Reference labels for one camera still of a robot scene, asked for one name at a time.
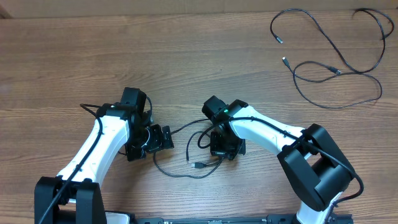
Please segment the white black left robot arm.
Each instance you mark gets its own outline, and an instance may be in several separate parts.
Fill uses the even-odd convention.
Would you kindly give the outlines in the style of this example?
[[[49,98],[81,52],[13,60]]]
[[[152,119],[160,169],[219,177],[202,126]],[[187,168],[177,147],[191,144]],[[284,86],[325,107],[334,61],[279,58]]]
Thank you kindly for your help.
[[[126,87],[119,102],[81,107],[95,117],[93,129],[75,157],[55,176],[41,177],[34,190],[35,223],[136,223],[131,213],[107,211],[101,195],[104,178],[125,148],[127,160],[143,159],[174,146],[169,126],[152,122],[149,97]]]

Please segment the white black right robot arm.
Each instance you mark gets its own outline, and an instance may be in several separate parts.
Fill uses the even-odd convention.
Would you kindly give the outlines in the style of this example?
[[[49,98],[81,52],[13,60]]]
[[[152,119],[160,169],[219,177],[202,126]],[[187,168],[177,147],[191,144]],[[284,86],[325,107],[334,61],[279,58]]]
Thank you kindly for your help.
[[[301,200],[293,223],[327,223],[341,194],[355,178],[353,166],[325,128],[289,126],[257,112],[241,100],[230,105],[216,96],[201,109],[211,121],[210,153],[232,161],[252,141],[275,154]]]

